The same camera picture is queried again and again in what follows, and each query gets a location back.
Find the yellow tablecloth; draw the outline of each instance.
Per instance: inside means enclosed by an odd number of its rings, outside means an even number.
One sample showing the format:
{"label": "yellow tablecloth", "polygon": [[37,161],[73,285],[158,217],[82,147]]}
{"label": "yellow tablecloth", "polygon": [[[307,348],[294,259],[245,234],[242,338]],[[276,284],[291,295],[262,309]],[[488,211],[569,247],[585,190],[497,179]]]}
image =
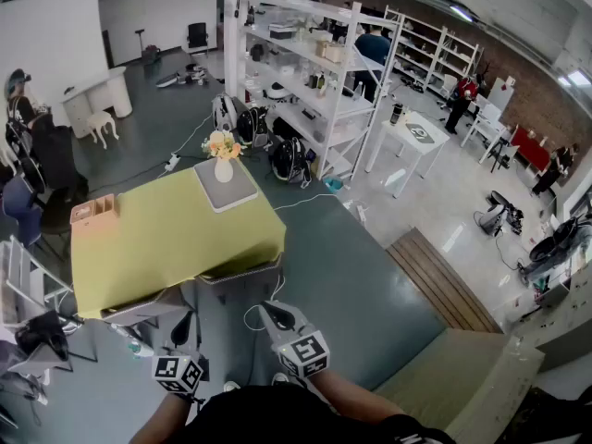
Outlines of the yellow tablecloth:
{"label": "yellow tablecloth", "polygon": [[205,272],[226,275],[275,260],[286,226],[258,191],[255,199],[216,214],[190,168],[119,195],[116,228],[72,232],[79,315],[100,318],[105,308]]}

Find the sneaker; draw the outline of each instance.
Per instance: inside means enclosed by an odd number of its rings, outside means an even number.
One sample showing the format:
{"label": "sneaker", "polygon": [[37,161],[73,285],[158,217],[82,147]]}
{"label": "sneaker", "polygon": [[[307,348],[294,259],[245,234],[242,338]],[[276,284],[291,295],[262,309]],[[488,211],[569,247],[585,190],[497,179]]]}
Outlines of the sneaker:
{"label": "sneaker", "polygon": [[235,389],[241,389],[241,387],[236,381],[227,381],[224,384],[223,390],[225,393],[228,393],[229,391],[234,391]]}
{"label": "sneaker", "polygon": [[276,373],[271,380],[271,386],[274,387],[275,385],[280,385],[283,383],[289,383],[290,380],[286,374]]}

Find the white desk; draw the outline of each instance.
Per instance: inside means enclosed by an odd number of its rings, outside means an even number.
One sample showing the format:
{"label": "white desk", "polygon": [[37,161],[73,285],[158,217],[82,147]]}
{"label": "white desk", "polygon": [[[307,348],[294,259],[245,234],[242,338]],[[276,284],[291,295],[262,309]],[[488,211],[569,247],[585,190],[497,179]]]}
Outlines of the white desk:
{"label": "white desk", "polygon": [[[125,70],[126,68],[109,69],[107,72],[73,84],[74,89],[61,95],[57,100],[64,106],[69,125],[74,129],[76,138],[82,138],[91,133],[86,120],[93,114],[93,110],[96,112],[113,106],[119,118],[127,117],[131,113],[130,96],[123,76]],[[100,102],[93,103],[91,93],[94,95],[94,100],[99,99]]]}
{"label": "white desk", "polygon": [[[418,140],[408,127],[408,125],[412,124],[419,125],[422,129],[425,130],[425,132],[429,135],[429,137],[431,137],[432,140],[425,142],[421,142],[420,140]],[[432,123],[428,122],[417,112],[408,112],[404,116],[401,116],[397,121],[396,125],[391,125],[388,120],[385,120],[384,122],[382,122],[382,129],[378,134],[378,140],[376,140],[376,145],[374,147],[372,155],[370,156],[368,165],[366,166],[366,173],[369,173],[372,170],[372,166],[376,161],[376,157],[378,156],[380,146],[385,140],[387,133],[396,138],[401,143],[401,149],[397,156],[402,155],[405,146],[409,146],[412,150],[416,152],[416,157],[413,160],[412,165],[405,173],[405,177],[401,181],[399,188],[393,194],[394,197],[399,197],[403,191],[403,188],[407,184],[407,181],[419,165],[419,161],[421,160],[422,156],[426,156],[427,154],[430,154],[432,152],[435,153],[433,154],[433,157],[429,162],[429,166],[427,167],[425,172],[423,174],[419,173],[419,176],[425,178],[431,167],[436,162],[436,158],[438,158],[440,151],[442,151],[444,143],[447,142],[450,139],[450,137],[442,130],[434,126]]]}
{"label": "white desk", "polygon": [[469,129],[469,132],[464,137],[464,140],[462,140],[461,148],[464,147],[464,145],[475,134],[476,131],[481,133],[489,140],[489,146],[479,160],[479,165],[481,165],[485,161],[485,158],[487,158],[489,152],[506,131],[506,127],[497,120],[487,120],[486,118],[481,117],[481,112],[479,112],[475,118],[475,121],[473,122],[473,125]]}

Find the stool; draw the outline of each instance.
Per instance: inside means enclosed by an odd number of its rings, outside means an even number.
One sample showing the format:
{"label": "stool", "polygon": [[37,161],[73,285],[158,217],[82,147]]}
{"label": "stool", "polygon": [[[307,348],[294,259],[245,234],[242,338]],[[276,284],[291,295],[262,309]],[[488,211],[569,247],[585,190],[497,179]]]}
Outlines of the stool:
{"label": "stool", "polygon": [[89,129],[91,129],[93,141],[96,143],[96,136],[94,135],[94,132],[96,131],[97,135],[99,135],[99,138],[101,139],[101,142],[103,142],[103,148],[105,149],[107,149],[107,143],[105,143],[105,138],[103,138],[103,133],[101,132],[101,130],[105,130],[105,133],[108,133],[106,127],[107,123],[111,124],[113,137],[116,140],[119,140],[119,136],[115,131],[115,120],[111,117],[111,114],[109,114],[108,112],[97,112],[95,114],[92,114],[86,120],[86,124],[88,125]]}

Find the white shelving unit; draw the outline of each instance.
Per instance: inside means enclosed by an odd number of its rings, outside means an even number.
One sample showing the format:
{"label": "white shelving unit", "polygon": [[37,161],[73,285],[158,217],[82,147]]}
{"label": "white shelving unit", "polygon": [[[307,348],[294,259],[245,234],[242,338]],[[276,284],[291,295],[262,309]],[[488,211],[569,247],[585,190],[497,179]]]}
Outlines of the white shelving unit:
{"label": "white shelving unit", "polygon": [[[355,30],[358,24],[366,23],[397,31],[399,29],[398,21],[363,15],[360,13],[362,6],[360,3],[354,3],[352,10],[309,0],[240,0],[240,3],[238,25],[244,23],[243,16],[246,15],[247,5],[257,8],[259,4],[267,4],[273,5],[273,7],[265,6],[266,11],[275,11],[278,8],[296,10],[302,12],[305,16],[314,15],[334,19],[348,26],[343,50],[344,55],[340,63],[334,63],[316,55],[315,42],[313,41],[271,38],[268,27],[257,22],[257,15],[255,15],[255,24],[249,27],[240,27],[238,47],[227,49],[225,57],[236,56],[239,60],[237,74],[227,75],[227,78],[237,78],[236,85],[238,87],[237,93],[230,93],[229,95],[236,95],[244,102],[245,91],[256,99],[257,96],[260,97],[261,90],[269,89],[275,82],[281,84],[299,99],[298,102],[289,104],[267,100],[264,103],[271,107],[275,115],[283,118],[298,131],[305,139],[305,143],[316,153],[319,159],[316,177],[321,179],[325,175],[332,174],[340,176],[342,179],[353,178],[360,162],[361,153],[367,142],[368,134],[376,118],[381,99],[380,94],[394,64],[394,44],[390,47],[385,66],[360,55],[354,46]],[[311,89],[304,85],[299,71],[295,71],[292,75],[286,75],[272,65],[253,61],[248,56],[246,47],[246,37],[248,35],[255,39],[270,42],[310,60],[311,63],[321,67],[326,75],[327,72],[337,75],[337,88],[333,90],[327,87],[326,96],[319,98],[317,89]],[[374,101],[369,102],[363,97],[353,100],[352,97],[343,96],[342,91],[347,74],[368,70],[381,71],[381,76],[376,79],[378,87]],[[232,87],[232,83],[227,83],[227,87]],[[309,113],[316,112],[317,118],[310,120],[302,113],[304,109]],[[350,154],[350,160],[345,157],[347,153]]]}
{"label": "white shelving unit", "polygon": [[[395,68],[421,82],[424,89],[440,92],[439,86],[431,82],[432,77],[444,81],[444,75],[448,73],[460,80],[471,73],[478,45],[472,46],[463,41],[451,34],[446,27],[437,28],[419,19],[393,11],[388,6],[385,19],[396,19],[400,23],[395,38]],[[408,21],[413,27],[412,30],[405,28]],[[411,72],[409,68],[402,66],[406,63],[421,69],[422,72],[419,74]]]}

